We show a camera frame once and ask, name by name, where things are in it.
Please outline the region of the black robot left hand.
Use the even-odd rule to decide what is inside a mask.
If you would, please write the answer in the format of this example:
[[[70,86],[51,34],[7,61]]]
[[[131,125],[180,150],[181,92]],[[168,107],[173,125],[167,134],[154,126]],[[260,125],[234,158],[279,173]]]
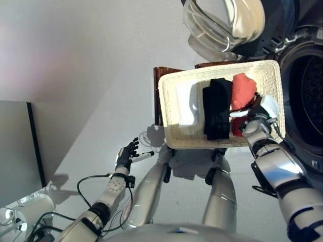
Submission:
[[[137,149],[139,148],[139,138],[134,138],[127,146],[122,147],[116,159],[116,168],[125,168],[130,171],[131,164],[134,162],[139,162],[144,159],[150,158],[154,155],[153,151],[137,153]]]

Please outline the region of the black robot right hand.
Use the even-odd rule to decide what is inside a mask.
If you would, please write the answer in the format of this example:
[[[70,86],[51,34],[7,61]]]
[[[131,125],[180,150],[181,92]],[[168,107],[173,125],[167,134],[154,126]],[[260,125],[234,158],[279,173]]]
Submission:
[[[254,93],[250,99],[244,96],[234,96],[231,98],[230,118],[254,119],[278,119],[280,114],[277,101],[270,95],[260,95]]]

